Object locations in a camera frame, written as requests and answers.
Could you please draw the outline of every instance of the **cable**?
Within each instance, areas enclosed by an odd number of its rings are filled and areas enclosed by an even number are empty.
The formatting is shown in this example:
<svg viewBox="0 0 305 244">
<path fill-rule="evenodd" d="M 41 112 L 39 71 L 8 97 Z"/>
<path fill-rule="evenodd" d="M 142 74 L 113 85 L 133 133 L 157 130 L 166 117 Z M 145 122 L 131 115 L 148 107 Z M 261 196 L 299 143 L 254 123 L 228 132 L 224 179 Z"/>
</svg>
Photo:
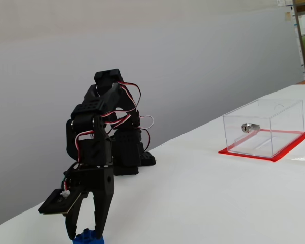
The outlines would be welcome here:
<svg viewBox="0 0 305 244">
<path fill-rule="evenodd" d="M 139 104 L 139 102 L 140 102 L 140 99 L 141 99 L 141 90 L 140 90 L 140 88 L 139 88 L 139 86 L 138 85 L 136 85 L 136 84 L 133 84 L 133 83 L 128 83 L 128 82 L 118 82 L 119 84 L 121 84 L 121 85 L 132 85 L 132 86 L 135 86 L 137 89 L 138 89 L 138 91 L 139 91 L 139 99 L 138 99 L 138 102 L 137 102 L 137 105 Z"/>
<path fill-rule="evenodd" d="M 127 116 L 125 116 L 125 117 L 122 117 L 122 118 L 119 118 L 118 120 L 115 120 L 115 121 L 106 121 L 106 122 L 104 122 L 105 124 L 107 124 L 107 125 L 115 125 L 115 124 L 117 124 L 117 123 L 119 123 L 119 122 L 124 122 L 123 120 L 127 120 L 128 118 L 130 118 L 131 117 L 131 115 L 130 114 L 128 114 Z"/>
<path fill-rule="evenodd" d="M 78 145 L 78 138 L 80 137 L 80 136 L 85 136 L 85 135 L 90 135 L 90 134 L 93 134 L 94 133 L 94 131 L 85 131 L 85 132 L 81 132 L 81 133 L 79 133 L 77 136 L 76 136 L 76 138 L 75 138 L 75 145 L 76 145 L 76 148 L 77 148 L 77 150 L 78 150 L 78 163 L 80 163 L 80 151 L 79 151 L 79 145 Z"/>
<path fill-rule="evenodd" d="M 142 128 L 142 127 L 137 127 L 137 128 L 146 131 L 147 134 L 148 134 L 148 136 L 149 136 L 148 145 L 147 145 L 146 149 L 144 150 L 144 152 L 145 152 L 145 151 L 147 151 L 147 149 L 148 149 L 148 147 L 149 147 L 149 145 L 150 145 L 151 136 L 150 136 L 150 133 L 149 133 L 149 131 L 148 131 L 147 129 Z"/>
<path fill-rule="evenodd" d="M 130 98 L 130 100 L 133 102 L 133 104 L 135 105 L 135 107 L 134 107 L 133 109 L 130 109 L 130 110 L 112 110 L 112 111 L 110 111 L 110 112 L 107 112 L 107 113 L 105 113 L 105 114 L 102 114 L 101 117 L 107 117 L 107 116 L 109 116 L 109 115 L 111 115 L 111 114 L 113 114 L 113 113 L 115 113 L 115 112 L 131 112 L 131 111 L 137 109 L 138 104 L 139 104 L 140 99 L 141 99 L 141 90 L 140 90 L 139 86 L 137 86 L 136 84 L 133 84 L 133 83 L 126 83 L 126 82 L 118 82 L 118 83 L 119 83 L 119 84 L 122 84 L 122 85 L 133 85 L 133 86 L 135 86 L 135 87 L 138 89 L 138 91 L 139 91 L 139 99 L 138 99 L 138 102 L 135 103 L 135 101 L 133 100 L 133 97 L 132 97 L 131 93 L 129 92 L 129 90 L 128 90 L 125 86 L 121 86 L 121 88 L 127 93 L 127 95 L 128 95 L 128 97 Z"/>
<path fill-rule="evenodd" d="M 140 118 L 146 118 L 146 117 L 152 118 L 152 124 L 151 124 L 151 126 L 149 126 L 149 127 L 147 127 L 147 128 L 142 128 L 142 129 L 148 130 L 148 129 L 150 129 L 151 127 L 153 127 L 155 120 L 154 120 L 154 118 L 153 118 L 152 116 L 146 115 L 146 116 L 139 116 L 139 117 L 140 117 Z"/>
</svg>

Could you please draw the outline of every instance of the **transparent acrylic box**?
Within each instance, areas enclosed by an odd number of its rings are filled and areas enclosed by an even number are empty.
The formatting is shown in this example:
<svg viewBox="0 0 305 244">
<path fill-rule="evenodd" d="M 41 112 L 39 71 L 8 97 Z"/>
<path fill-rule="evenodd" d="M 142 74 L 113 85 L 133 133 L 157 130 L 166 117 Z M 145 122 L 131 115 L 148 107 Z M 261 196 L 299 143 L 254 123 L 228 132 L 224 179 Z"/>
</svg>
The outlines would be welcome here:
<svg viewBox="0 0 305 244">
<path fill-rule="evenodd" d="M 255 100 L 223 120 L 230 153 L 272 158 L 305 134 L 302 100 Z"/>
</svg>

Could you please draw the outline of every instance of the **white wall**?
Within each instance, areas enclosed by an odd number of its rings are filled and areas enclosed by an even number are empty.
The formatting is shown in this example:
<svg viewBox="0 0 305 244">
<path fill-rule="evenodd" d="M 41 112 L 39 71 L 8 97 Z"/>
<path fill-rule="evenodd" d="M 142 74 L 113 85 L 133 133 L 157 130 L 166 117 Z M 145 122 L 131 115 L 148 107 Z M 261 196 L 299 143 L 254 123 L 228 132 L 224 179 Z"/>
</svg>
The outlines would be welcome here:
<svg viewBox="0 0 305 244">
<path fill-rule="evenodd" d="M 140 86 L 151 147 L 302 81 L 289 9 L 250 2 L 0 0 L 0 223 L 59 187 L 96 71 Z"/>
</svg>

